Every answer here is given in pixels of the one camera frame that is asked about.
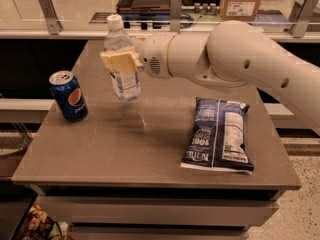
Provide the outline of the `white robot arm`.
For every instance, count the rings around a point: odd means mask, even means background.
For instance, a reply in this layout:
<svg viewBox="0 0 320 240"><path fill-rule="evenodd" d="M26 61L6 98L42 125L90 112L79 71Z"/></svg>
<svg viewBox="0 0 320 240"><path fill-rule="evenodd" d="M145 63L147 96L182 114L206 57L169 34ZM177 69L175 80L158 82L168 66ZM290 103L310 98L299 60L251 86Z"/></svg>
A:
<svg viewBox="0 0 320 240"><path fill-rule="evenodd" d="M151 77L185 78L210 89L253 85L320 133L320 68L247 23L226 21L210 33L158 32L100 56L108 69L142 69Z"/></svg>

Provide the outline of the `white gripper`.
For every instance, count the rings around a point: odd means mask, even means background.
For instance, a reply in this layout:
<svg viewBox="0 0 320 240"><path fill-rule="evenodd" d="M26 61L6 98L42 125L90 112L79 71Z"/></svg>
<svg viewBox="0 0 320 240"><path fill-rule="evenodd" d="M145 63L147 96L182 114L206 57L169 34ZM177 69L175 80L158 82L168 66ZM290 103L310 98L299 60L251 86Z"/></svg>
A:
<svg viewBox="0 0 320 240"><path fill-rule="evenodd" d="M156 33L148 37L135 36L134 43L142 43L139 55L134 51L101 52L100 58L110 71L133 74L143 66L143 71L150 77L171 79L168 52L175 36L174 32Z"/></svg>

